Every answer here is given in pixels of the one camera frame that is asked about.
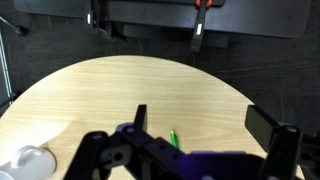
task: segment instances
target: green object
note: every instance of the green object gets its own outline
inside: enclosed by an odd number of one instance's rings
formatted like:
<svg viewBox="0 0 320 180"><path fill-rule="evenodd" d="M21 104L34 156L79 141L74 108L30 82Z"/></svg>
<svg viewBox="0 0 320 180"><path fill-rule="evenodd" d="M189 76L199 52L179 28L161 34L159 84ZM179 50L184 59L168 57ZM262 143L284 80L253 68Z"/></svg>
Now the green object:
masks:
<svg viewBox="0 0 320 180"><path fill-rule="evenodd" d="M171 137L171 143L175 148L179 149L179 140L178 140L178 136L176 135L176 133L174 133L174 130L170 131L170 137Z"/></svg>

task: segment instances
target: round table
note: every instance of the round table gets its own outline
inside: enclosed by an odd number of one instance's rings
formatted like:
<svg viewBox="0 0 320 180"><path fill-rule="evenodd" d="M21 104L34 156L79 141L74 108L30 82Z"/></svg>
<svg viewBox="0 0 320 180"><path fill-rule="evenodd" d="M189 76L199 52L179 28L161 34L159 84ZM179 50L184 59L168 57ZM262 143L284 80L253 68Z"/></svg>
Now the round table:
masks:
<svg viewBox="0 0 320 180"><path fill-rule="evenodd" d="M62 179L87 132L113 134L133 122L139 104L148 105L148 133L170 142L174 129L185 153L265 156L244 126L252 102L228 84L164 59L114 56L63 68L23 93L0 120L0 165L22 146L42 146L57 159L51 179ZM119 167L110 179L133 178Z"/></svg>

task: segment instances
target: wooden table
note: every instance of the wooden table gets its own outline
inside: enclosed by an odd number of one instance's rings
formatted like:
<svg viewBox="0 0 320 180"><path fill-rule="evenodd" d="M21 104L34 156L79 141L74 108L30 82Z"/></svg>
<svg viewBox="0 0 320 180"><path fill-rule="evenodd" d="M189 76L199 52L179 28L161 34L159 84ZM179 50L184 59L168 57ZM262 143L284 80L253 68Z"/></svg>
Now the wooden table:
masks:
<svg viewBox="0 0 320 180"><path fill-rule="evenodd" d="M50 149L57 159L51 179L62 179L82 137L108 134L133 122L137 106L148 105L148 133L170 140L175 129L181 149L265 153L244 127L252 102L198 69L141 56L81 62L42 79L0 120L0 164L25 145ZM110 179L132 179L123 167Z"/></svg>

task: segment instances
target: gray floor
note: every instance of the gray floor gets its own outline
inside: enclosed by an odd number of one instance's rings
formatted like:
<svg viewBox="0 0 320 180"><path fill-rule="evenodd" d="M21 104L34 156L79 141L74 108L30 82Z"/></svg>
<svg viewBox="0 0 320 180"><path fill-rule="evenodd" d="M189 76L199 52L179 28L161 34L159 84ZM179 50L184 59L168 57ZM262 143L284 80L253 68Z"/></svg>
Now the gray floor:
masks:
<svg viewBox="0 0 320 180"><path fill-rule="evenodd" d="M231 34L228 48L203 47L199 54L191 53L187 43L106 42L84 30L82 20L20 13L12 0L2 0L0 12L31 29L25 38L4 29L15 90L24 91L50 73L90 58L155 56L220 78L277 121L309 134L320 130L320 0L313 0L306 31L299 38Z"/></svg>

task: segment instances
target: green marker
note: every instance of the green marker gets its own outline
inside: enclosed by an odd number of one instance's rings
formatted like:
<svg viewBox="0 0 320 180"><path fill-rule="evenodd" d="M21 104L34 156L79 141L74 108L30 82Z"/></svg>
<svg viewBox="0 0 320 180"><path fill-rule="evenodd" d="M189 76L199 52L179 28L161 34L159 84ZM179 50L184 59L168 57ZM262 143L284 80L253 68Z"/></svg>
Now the green marker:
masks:
<svg viewBox="0 0 320 180"><path fill-rule="evenodd" d="M176 133L174 133L173 129L170 131L171 143L175 148L179 149L179 140Z"/></svg>

